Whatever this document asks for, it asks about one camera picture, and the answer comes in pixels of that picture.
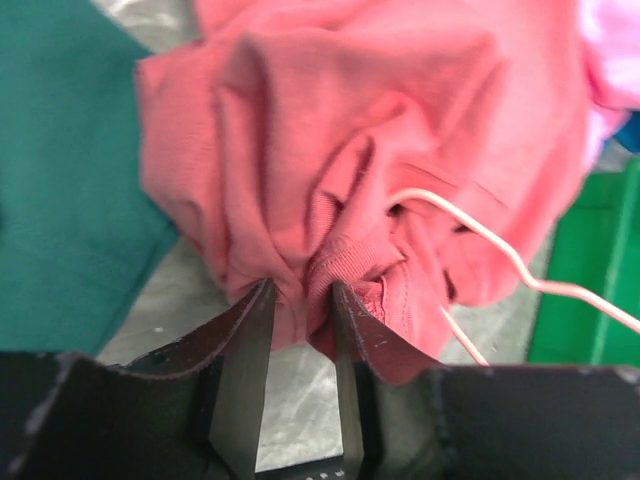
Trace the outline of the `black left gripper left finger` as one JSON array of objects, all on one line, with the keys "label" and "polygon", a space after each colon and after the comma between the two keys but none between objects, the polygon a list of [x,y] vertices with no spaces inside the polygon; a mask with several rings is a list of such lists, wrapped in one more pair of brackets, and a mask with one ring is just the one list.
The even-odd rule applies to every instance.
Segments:
[{"label": "black left gripper left finger", "polygon": [[5,479],[251,479],[264,409],[275,287],[137,358],[1,356]]}]

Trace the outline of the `salmon red t shirt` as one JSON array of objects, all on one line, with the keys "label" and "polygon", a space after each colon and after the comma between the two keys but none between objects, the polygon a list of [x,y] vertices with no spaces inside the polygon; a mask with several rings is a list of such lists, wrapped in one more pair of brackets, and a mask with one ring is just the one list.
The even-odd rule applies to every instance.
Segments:
[{"label": "salmon red t shirt", "polygon": [[585,175],[574,1],[198,1],[200,37],[139,62],[141,182],[230,300],[278,288],[275,347],[333,351],[349,284],[429,355],[442,308],[518,277],[419,188],[532,258]]}]

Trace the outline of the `pink wire hanger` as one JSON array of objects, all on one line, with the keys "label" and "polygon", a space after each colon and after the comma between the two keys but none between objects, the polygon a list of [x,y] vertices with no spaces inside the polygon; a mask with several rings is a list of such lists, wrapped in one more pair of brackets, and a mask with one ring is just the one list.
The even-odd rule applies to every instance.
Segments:
[{"label": "pink wire hanger", "polygon": [[505,240],[492,232],[486,226],[482,225],[469,214],[458,208],[448,200],[439,195],[420,188],[409,188],[400,190],[388,200],[388,206],[403,205],[408,201],[421,201],[430,205],[434,205],[439,209],[447,212],[464,226],[470,228],[473,232],[480,235],[484,240],[491,243],[498,249],[511,263],[516,270],[521,282],[528,288],[541,292],[543,294],[555,295],[580,300],[608,315],[619,324],[624,325],[627,329],[639,334],[639,320],[629,313],[623,311],[609,301],[596,295],[595,293],[576,284],[543,280],[534,277],[524,260],[518,252]]}]

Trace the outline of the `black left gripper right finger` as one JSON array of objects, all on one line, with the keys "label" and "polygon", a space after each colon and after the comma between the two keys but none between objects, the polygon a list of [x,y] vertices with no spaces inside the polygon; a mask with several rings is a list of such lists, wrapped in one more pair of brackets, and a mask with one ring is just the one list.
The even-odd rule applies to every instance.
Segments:
[{"label": "black left gripper right finger", "polygon": [[349,479],[635,479],[639,373],[447,366],[331,288]]}]

